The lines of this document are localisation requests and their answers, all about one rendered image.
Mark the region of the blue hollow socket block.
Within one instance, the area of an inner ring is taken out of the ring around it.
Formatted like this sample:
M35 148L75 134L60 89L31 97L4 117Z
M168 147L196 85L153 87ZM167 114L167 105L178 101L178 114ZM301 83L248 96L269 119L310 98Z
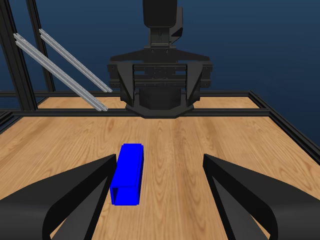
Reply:
M143 166L144 146L141 143L123 144L110 185L110 196L113 205L136 206L139 204Z

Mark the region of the silver aluminium rail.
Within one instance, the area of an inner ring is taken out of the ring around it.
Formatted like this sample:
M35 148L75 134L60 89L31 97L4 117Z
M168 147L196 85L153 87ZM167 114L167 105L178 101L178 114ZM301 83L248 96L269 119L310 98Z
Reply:
M113 90L100 80L94 73L92 73L86 66L77 60L71 53L62 47L55 39L53 39L42 28L39 29L40 37L48 45L50 45L56 52L58 52L64 59L72 64L78 71L86 76L92 83L105 93L111 93Z
M42 67L52 73L56 78L68 86L73 92L85 100L97 111L107 111L108 108L102 104L97 98L95 98L91 93L79 85L75 80L73 80L68 74L61 70L56 64L49 60L43 53L37 50L32 44L25 40L18 33L13 34L15 38L15 43L23 51L25 51L29 56L31 56L35 61L37 61Z

